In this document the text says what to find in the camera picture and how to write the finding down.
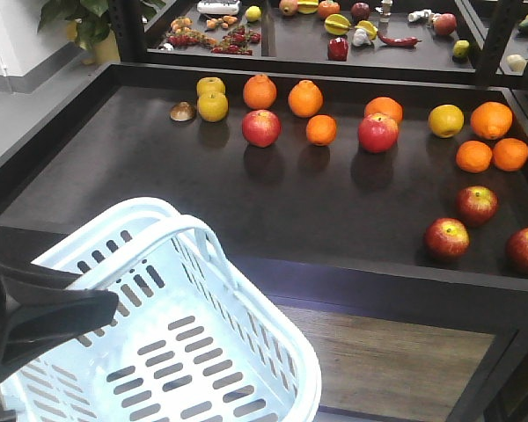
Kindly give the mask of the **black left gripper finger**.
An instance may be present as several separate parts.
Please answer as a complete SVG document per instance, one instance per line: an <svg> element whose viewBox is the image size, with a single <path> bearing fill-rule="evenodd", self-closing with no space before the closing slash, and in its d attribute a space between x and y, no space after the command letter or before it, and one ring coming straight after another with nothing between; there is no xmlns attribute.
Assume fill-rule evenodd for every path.
<svg viewBox="0 0 528 422"><path fill-rule="evenodd" d="M23 287L0 302L0 382L25 364L112 322L118 295L106 290Z"/></svg>
<svg viewBox="0 0 528 422"><path fill-rule="evenodd" d="M0 281L14 280L35 287L65 289L78 278L77 274L37 266L30 262L0 257Z"/></svg>

